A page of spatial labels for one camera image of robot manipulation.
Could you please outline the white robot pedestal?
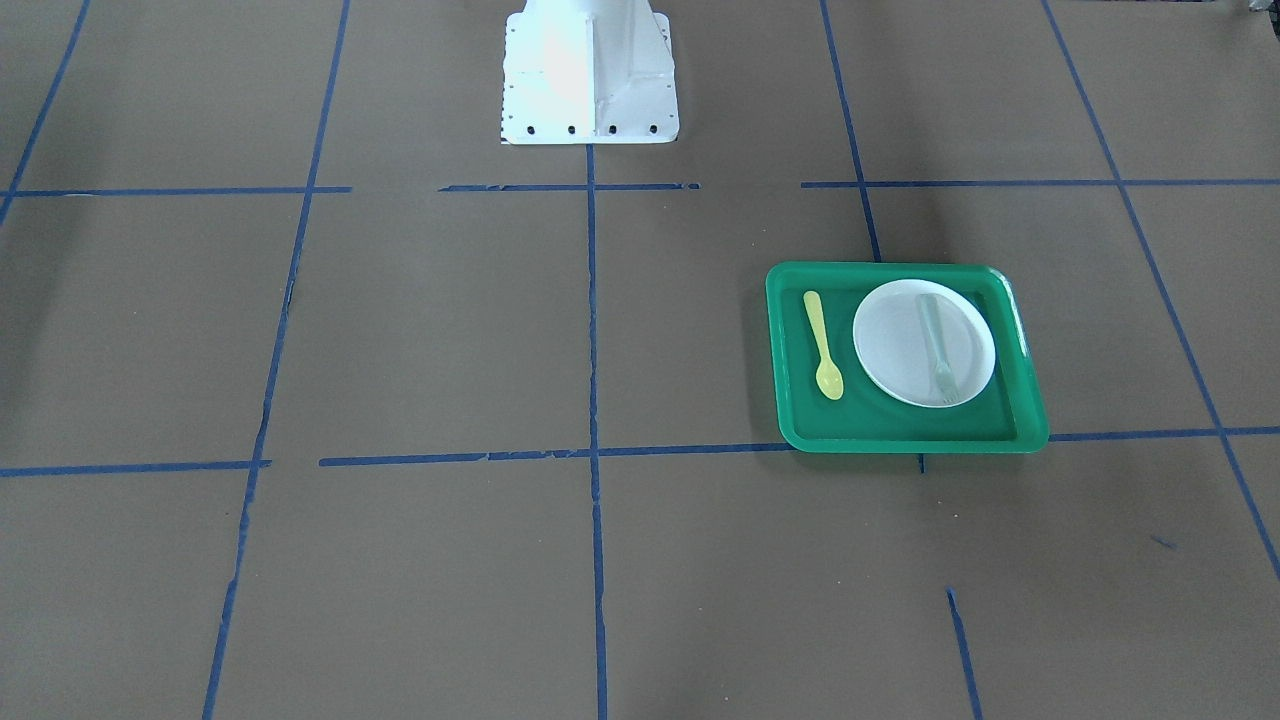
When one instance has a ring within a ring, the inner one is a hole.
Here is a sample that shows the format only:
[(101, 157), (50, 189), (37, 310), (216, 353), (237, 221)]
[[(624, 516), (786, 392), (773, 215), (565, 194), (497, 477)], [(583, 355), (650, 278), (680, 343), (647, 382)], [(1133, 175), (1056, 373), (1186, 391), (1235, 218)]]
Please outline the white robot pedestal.
[(502, 69), (502, 143), (678, 138), (672, 28), (649, 1), (527, 1), (506, 18)]

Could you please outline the green plastic tray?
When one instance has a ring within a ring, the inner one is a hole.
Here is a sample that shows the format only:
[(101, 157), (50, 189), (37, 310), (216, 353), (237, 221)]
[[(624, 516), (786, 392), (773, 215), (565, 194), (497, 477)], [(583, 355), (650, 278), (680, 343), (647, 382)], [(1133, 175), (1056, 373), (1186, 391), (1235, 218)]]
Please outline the green plastic tray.
[[(950, 409), (902, 404), (864, 373), (852, 345), (859, 304), (876, 287), (924, 279), (975, 304), (995, 334), (995, 378), (973, 401)], [(831, 354), (845, 393), (827, 400), (815, 383), (818, 355), (803, 293), (820, 295)], [(787, 261), (765, 277), (780, 432), (814, 454), (1029, 454), (1050, 423), (1012, 287), (986, 265)]]

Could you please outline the white round plate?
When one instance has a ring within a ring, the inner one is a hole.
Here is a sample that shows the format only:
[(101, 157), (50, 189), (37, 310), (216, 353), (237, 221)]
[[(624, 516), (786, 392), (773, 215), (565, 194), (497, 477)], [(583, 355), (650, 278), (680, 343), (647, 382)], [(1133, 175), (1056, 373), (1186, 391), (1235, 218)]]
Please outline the white round plate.
[[(940, 296), (946, 354), (959, 387), (959, 404), (940, 398), (916, 297)], [(859, 304), (852, 345), (864, 373), (890, 397), (915, 407), (950, 409), (982, 395), (995, 378), (995, 334), (970, 300), (941, 283), (899, 279), (876, 287)]]

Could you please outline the yellow plastic spoon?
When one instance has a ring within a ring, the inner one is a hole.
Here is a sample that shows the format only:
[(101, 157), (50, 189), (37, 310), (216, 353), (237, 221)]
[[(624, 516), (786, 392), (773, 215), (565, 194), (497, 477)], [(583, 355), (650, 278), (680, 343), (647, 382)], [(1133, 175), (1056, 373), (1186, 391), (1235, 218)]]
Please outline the yellow plastic spoon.
[(815, 386), (829, 401), (844, 397), (844, 375), (835, 363), (826, 324), (826, 313), (820, 295), (814, 290), (803, 293), (803, 305), (815, 343), (818, 361), (815, 366)]

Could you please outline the pale green plastic fork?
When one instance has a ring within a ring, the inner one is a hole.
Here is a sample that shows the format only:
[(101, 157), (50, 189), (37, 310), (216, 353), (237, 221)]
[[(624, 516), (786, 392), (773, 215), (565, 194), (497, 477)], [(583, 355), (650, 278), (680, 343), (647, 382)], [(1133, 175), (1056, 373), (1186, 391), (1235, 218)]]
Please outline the pale green plastic fork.
[(940, 296), (923, 293), (916, 297), (922, 324), (925, 332), (927, 347), (931, 354), (932, 377), (943, 404), (959, 404), (959, 387), (946, 354), (945, 333), (941, 323)]

